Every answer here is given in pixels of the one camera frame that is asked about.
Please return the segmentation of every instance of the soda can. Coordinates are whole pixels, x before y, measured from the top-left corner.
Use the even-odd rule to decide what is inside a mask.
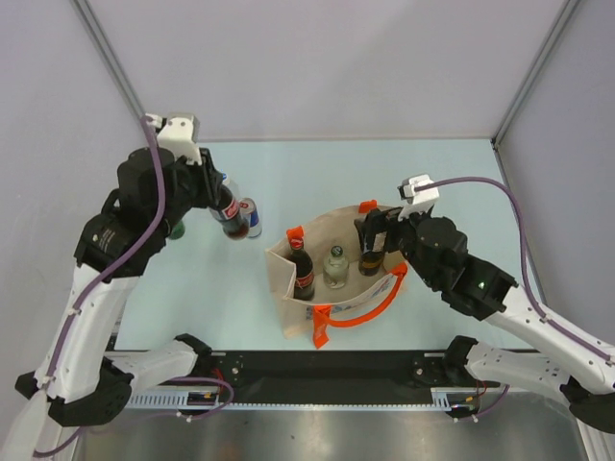
[[[248,221],[248,224],[250,224],[248,238],[257,238],[262,232],[262,224],[260,223],[260,218],[258,217],[257,204],[254,203],[254,200],[246,197],[241,199],[241,202],[239,203],[239,210]]]

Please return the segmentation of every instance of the clear glass bottle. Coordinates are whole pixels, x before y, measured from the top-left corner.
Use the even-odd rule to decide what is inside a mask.
[[[342,247],[335,245],[325,259],[323,279],[332,289],[341,288],[348,279],[348,258],[344,255]]]

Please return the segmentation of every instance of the white bracket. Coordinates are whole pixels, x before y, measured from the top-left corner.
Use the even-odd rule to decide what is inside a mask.
[[[429,211],[435,202],[440,198],[437,187],[428,190],[416,191],[416,187],[419,185],[432,184],[429,175],[415,176],[413,178],[407,178],[402,182],[397,189],[400,191],[402,200],[407,201],[407,205],[404,205],[402,212],[398,216],[398,220],[402,221],[406,219],[411,213],[424,213]]]
[[[191,113],[170,113],[158,134],[158,145],[171,151],[175,158],[186,157],[188,164],[202,163],[196,141],[199,120]]]

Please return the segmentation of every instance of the orange strap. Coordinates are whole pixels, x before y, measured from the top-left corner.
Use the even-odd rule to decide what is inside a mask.
[[[393,286],[393,289],[390,291],[388,296],[384,299],[384,301],[382,301],[382,303],[374,307],[374,309],[370,310],[366,314],[356,317],[355,319],[334,320],[331,318],[332,307],[330,304],[315,305],[313,312],[313,341],[316,349],[320,349],[329,341],[329,336],[327,336],[327,326],[335,328],[356,327],[381,315],[390,306],[397,296],[397,293],[400,291],[404,277],[407,274],[407,265],[404,262],[398,264],[395,268],[393,268],[391,274],[397,277],[397,280],[395,281],[395,286]]]

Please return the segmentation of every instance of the metal frame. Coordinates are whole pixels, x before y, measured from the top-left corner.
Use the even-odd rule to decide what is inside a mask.
[[[583,3],[583,1],[584,0],[567,0],[559,11],[555,23],[553,24],[551,30],[547,34],[547,37],[543,41],[538,55],[531,64],[526,78],[523,80],[523,83],[517,90],[517,94],[515,94],[512,103],[506,110],[506,113],[504,114],[504,119],[502,120],[500,127],[498,128],[495,133],[495,136],[493,137],[493,145],[496,150],[502,144],[502,141],[506,136],[508,129],[510,128],[510,125],[519,113],[521,107],[523,106],[523,103],[526,101],[526,99],[528,99],[529,94],[533,90],[536,81],[538,80],[538,77],[547,65],[549,58],[555,50],[555,47],[561,40],[564,31],[570,24],[575,12],[578,10],[578,7],[581,5],[581,3]]]
[[[117,85],[117,89],[126,101],[129,110],[133,113],[133,116],[138,120],[144,113],[143,105],[141,104],[135,89],[131,84],[122,64],[120,63],[117,55],[113,51],[109,39],[105,34],[94,10],[87,0],[70,0],[70,3],[75,8],[77,15],[82,20],[86,32],[94,43],[94,47],[100,54],[103,64],[109,70],[111,78]]]

